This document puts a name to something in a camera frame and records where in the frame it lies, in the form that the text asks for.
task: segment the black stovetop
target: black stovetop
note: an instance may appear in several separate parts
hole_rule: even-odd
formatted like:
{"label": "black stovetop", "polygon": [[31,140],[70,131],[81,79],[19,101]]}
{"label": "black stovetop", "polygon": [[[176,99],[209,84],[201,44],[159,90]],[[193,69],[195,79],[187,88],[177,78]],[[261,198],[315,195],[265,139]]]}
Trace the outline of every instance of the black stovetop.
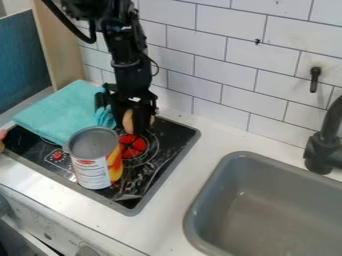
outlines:
{"label": "black stovetop", "polygon": [[[116,130],[120,135],[124,174],[112,187],[94,191],[125,208],[134,209],[147,191],[168,170],[170,164],[196,137],[196,130],[157,118],[154,128],[136,138]],[[71,159],[62,148],[30,131],[16,126],[4,141],[6,149],[49,170],[68,182],[77,182]],[[54,160],[56,151],[63,157]]]}

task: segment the gray sink basin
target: gray sink basin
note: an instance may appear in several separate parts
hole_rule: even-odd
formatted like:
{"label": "gray sink basin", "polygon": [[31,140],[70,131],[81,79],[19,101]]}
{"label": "gray sink basin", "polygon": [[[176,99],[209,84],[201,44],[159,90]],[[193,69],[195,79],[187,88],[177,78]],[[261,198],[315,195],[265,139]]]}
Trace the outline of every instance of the gray sink basin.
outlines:
{"label": "gray sink basin", "polygon": [[184,219],[207,255],[341,256],[342,184],[249,152],[226,156]]}

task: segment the black faucet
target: black faucet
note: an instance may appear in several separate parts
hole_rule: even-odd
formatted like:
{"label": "black faucet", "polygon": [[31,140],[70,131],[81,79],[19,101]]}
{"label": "black faucet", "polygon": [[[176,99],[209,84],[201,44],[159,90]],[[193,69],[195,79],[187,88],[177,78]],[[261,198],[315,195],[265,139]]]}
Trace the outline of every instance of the black faucet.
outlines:
{"label": "black faucet", "polygon": [[342,169],[342,145],[337,133],[342,122],[342,96],[329,108],[322,130],[310,137],[304,152],[306,168],[321,175]]}

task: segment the stove burner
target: stove burner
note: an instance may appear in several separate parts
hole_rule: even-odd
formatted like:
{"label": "stove burner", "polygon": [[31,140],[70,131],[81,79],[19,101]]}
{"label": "stove burner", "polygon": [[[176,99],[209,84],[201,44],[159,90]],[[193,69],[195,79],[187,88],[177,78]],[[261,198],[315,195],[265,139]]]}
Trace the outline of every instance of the stove burner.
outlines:
{"label": "stove burner", "polygon": [[136,135],[122,135],[119,142],[123,159],[132,159],[141,156],[147,148],[146,140]]}
{"label": "stove burner", "polygon": [[160,144],[155,134],[146,131],[140,136],[116,130],[119,135],[121,156],[126,168],[136,168],[152,160],[159,152]]}

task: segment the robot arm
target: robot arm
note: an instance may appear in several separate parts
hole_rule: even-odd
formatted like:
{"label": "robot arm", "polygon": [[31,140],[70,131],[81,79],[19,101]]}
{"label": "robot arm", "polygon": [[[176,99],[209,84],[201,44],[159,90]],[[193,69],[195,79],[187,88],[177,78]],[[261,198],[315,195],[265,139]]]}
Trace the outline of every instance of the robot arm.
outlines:
{"label": "robot arm", "polygon": [[81,40],[95,43],[96,31],[103,33],[117,81],[115,86],[105,85],[113,115],[123,127],[125,114],[131,113],[135,134],[148,129],[157,111],[157,97],[149,91],[154,61],[147,55],[146,36],[131,0],[61,0],[62,10],[69,17],[89,22],[90,37],[79,31],[51,0],[42,1]]}

